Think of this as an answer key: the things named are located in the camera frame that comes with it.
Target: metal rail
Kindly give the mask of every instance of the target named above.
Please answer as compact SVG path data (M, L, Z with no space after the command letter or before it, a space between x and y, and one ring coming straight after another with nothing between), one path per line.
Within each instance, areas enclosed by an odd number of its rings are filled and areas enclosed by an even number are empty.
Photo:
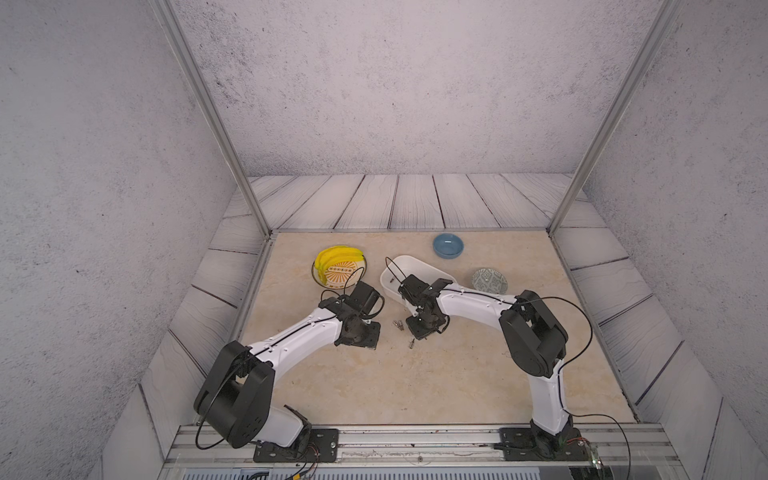
M651 25L645 41L640 50L637 51L629 70L627 70L627 74L624 76L624 80L621 81L621 86L613 102L611 102L605 118L603 118L603 123L598 128L592 143L581 159L581 163L576 168L574 176L571 178L571 184L568 185L563 200L560 202L558 211L554 213L552 222L547 227L550 237L554 236L554 232L560 228L561 223L563 223L565 216L568 214L568 210L571 209L571 205L576 200L576 196L587 182L589 174L600 159L600 154L611 139L611 135L614 133L619 121L621 121L622 115L627 110L632 100L632 95L640 85L656 53L659 52L661 44L664 43L664 39L667 37L667 33L669 33L679 10L680 0L664 0L664 3L661 4L659 13L656 15L656 19Z
M200 109L203 111L205 120L208 122L211 131L214 133L216 142L221 149L221 154L224 156L224 160L232 171L235 182L237 182L237 186L243 193L246 204L248 205L248 208L250 208L251 213L255 216L259 229L266 239L270 235L270 226L266 222L266 218L259 207L259 202L256 200L256 196L253 194L253 189L250 187L248 177L246 177L245 172L243 171L243 165L237 157L237 152L232 145L232 140L230 140L227 130L224 128L219 112L216 110L216 105L214 105L214 101L205 86L205 81L203 80L202 75L200 75L200 69L195 63L192 52L189 49L189 44L187 43L176 15L174 14L174 10L171 8L168 0L150 0L150 4L155 10L155 15L163 26L163 30L165 30L165 35L170 42L171 48L174 50L174 54L179 61L182 71L184 71L184 76L187 77L190 87L192 87L192 91L197 99L197 103L200 105Z
M553 462L505 462L499 450L503 426L529 425L331 425L340 430L338 459L334 467L398 467L413 465L448 467L487 467L500 465L553 465ZM679 466L667 434L661 425L622 423L632 451L632 465ZM613 423L579 423L581 434L598 447L606 465L625 465L627 444ZM210 450L195 447L196 426L179 429L165 462L165 468L199 468L211 465L254 467L253 449L232 449L222 444ZM210 445L221 437L208 425L202 428L200 442ZM283 464L260 464L267 468ZM586 465L572 462L566 465Z

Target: black cable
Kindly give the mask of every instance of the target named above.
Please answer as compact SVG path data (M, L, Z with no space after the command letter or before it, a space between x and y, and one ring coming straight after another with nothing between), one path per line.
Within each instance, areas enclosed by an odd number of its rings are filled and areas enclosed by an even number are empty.
M350 275L350 276L348 276L346 278L346 281L344 282L344 291L343 291L344 295L346 295L346 284L347 284L347 282L349 282L349 279L352 278L353 276L355 276L355 273L358 273L360 270L362 270L362 273L360 274L360 278L358 279L358 281L360 281L362 279L362 276L366 274L366 268L364 266L358 266L357 270L352 272L352 275Z
M445 318L447 319L447 320L445 321L445 326L444 326L444 327L442 327L442 330L438 330L438 329L435 329L435 331L436 331L437 333L441 333L441 334L442 334L443 332L445 332L445 331L448 329L448 325L450 325L450 324L451 324L451 316L450 316L450 315L446 315L446 316L445 316Z
M361 315L361 316L360 316L360 318L362 318L362 319L364 319L364 320L370 320L370 319L372 319L372 318L375 318L375 317L376 317L376 315L379 315L379 314L382 312L382 310L384 310L384 296L379 296L379 298L380 298L380 299L382 299L382 305L381 305L381 307L380 307L380 308L379 308L379 309L376 311L376 313L370 313L370 314L368 314L368 315Z
M583 349L581 349L581 351L574 358L572 358L572 359L570 359L567 362L562 364L562 366L558 369L558 375L560 375L560 372L563 371L563 369L565 368L565 366L568 363L573 362L578 357L580 357L582 353L587 351L589 346L592 344L592 339L594 338L594 329L592 328L592 322L589 321L589 317L587 316L587 314L581 308L579 308L579 306L577 306L576 304L574 304L570 300L566 300L564 298L560 298L559 296L549 296L549 297L543 296L542 299L544 299L544 298L556 298L556 299L559 299L559 300L563 300L564 302L570 303L571 305L576 307L576 309L579 312L581 312L581 315L584 316L584 318L587 320L587 323L589 324L589 341L587 342L587 345ZM571 416L579 417L579 418L583 418L583 417L608 417L609 419L614 421L614 423L619 428L619 430L621 430L621 434L624 436L624 441L627 443L627 480L629 480L631 472L632 472L632 448L629 446L629 439L627 438L627 433L624 431L624 429L621 428L621 424L614 417L612 417L612 416L610 416L608 414L605 414L605 413L588 413L586 415L575 415L574 413L569 412L565 408L565 405L563 405L562 381L560 379L558 380L558 400L560 401L560 408L562 408L564 412L566 412L567 414L569 414Z
M213 399L210 401L210 404L208 405L208 408L205 410L205 413L203 414L203 418L202 418L202 419L200 419L200 424L199 424L199 426L197 427L197 433L196 433L196 434L195 434L195 436L194 436L194 444L195 444L195 446L196 446L196 447L198 447L200 450L208 450L208 449L212 449L213 447L215 447L216 445L219 445L221 442L223 442L223 441L225 440L225 438L224 438L224 437L221 437L221 440L219 440L218 442L214 443L213 445L208 445L207 447L201 447L201 446L200 446L200 442L199 442L199 440L200 440L200 431L203 429L203 424L205 423L205 418L206 418L206 417L208 417L208 412L210 412L210 410L211 410L211 409L214 407L214 402L216 402L216 398L219 396L219 394L221 393L221 391L224 389L224 386L225 386L227 383L229 383L229 381L230 381L230 380L231 380L231 379L232 379L232 378L235 376L235 374L237 373L237 370L238 370L238 369L239 369L239 368L240 368L242 365L243 365L243 362L240 362L240 364L239 364L238 366L234 367L234 369L232 370L232 373L230 373L230 374L229 374L229 376L227 377L227 379L226 379L226 380L224 380L224 382L221 384L221 386L219 387L219 389L216 391L216 394L214 395L214 398L213 398Z
M293 475L285 477L284 480L293 480L293 478L295 476L298 475L299 477L301 477L301 475L304 475L305 473L307 473L309 471L309 470L304 470L304 467L306 467L306 463L307 463L307 461L306 461L306 453L302 453L301 456L304 458L304 465L302 465L301 468L299 468L296 471L296 473L294 473Z
M395 277L395 280L397 280L398 282L400 282L400 285L402 285L402 283L406 281L406 273L402 271L402 268L400 268L399 266L397 266L397 263L395 263L395 261L394 261L394 260L392 260L392 259L391 259L391 258L389 258L389 257L384 257L384 264L386 265L386 269L387 269L387 270L389 270L389 272L392 274L392 276L394 276L394 277ZM402 274L402 280L400 280L400 279L397 277L397 275L395 275L395 272L393 272L393 271L392 271L392 269L391 269L391 268L389 268L389 264L392 264L392 265L394 265L394 266L397 266L397 270L400 270L400 273Z
M332 294L336 295L336 297L337 297L337 298L339 297L339 294L338 294L338 293L336 293L335 291L331 290L330 288L326 288L325 290L323 290L322 292L320 292L320 301L321 301L321 302L324 300L324 298L323 298L323 294L324 294L325 292L331 292Z

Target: ventilation grille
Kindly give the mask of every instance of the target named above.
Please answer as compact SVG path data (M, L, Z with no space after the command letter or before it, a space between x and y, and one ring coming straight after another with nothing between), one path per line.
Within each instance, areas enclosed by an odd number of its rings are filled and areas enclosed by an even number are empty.
M188 468L183 480L247 480L262 468ZM267 480L284 480L296 470L275 468ZM535 467L321 468L313 480L541 480Z

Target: wooden plank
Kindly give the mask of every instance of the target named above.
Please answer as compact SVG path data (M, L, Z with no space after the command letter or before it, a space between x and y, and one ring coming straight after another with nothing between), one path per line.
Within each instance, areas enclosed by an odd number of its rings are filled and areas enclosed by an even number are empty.
M136 386L118 423L101 453L104 480L156 478L163 468L157 436L154 434L141 390Z
M264 245L259 225L253 215L223 218L208 248L230 252L259 253Z
M445 228L498 228L498 222L464 174L435 175Z
M768 460L741 424L739 417L723 403L704 480L764 480L768 478Z
M685 343L637 404L645 422L664 426L691 478L701 478L723 396Z
M230 340L235 316L237 309L233 306L190 287L168 329L208 372L219 350Z
M333 228L352 200L362 178L363 175L333 175L280 229Z
M179 425L194 422L197 413L192 403L204 380L181 344L166 333L141 379L163 457L170 451Z
M284 187L295 177L292 175L270 175L268 177L255 177L250 182L253 194L259 202Z
M392 222L398 229L444 228L431 175L399 175Z
M227 205L227 209L224 211L224 218L236 217L238 215L250 215L250 208L248 208L248 204L245 203L245 197L243 197L243 192L240 191L240 187L238 187L235 190L235 193L232 194L230 204Z
M258 258L250 253L208 250L197 268L192 285L239 306Z
M386 230L396 186L397 175L366 175L336 230Z
M650 295L650 288L629 260L589 266L572 272L595 322L602 322Z
M293 177L291 176L248 177L250 187L253 189L253 194L256 195L256 200L259 202L270 196L292 179ZM224 218L236 217L239 215L250 215L250 208L248 208L248 204L245 203L245 197L243 197L243 193L240 192L240 188L237 188L232 195L230 204L227 206L227 211L224 212Z
M655 296L602 324L600 330L632 402L643 395L683 341Z
M589 202L574 202L563 219L562 227L605 227L605 222Z
M563 174L502 174L548 217L557 211L571 179ZM587 200L584 192L578 198Z
M607 228L558 228L554 235L568 268L583 268L628 257Z
M260 202L270 228L285 223L329 178L329 175L296 177Z
M472 174L469 180L493 212L499 226L546 227L549 219L500 174Z

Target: small patterned plate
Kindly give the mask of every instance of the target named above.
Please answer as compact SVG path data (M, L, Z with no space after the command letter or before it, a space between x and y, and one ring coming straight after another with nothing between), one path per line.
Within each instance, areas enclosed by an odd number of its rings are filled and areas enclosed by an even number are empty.
M507 279L492 268L481 268L472 275L472 287L481 292L504 295L507 293Z

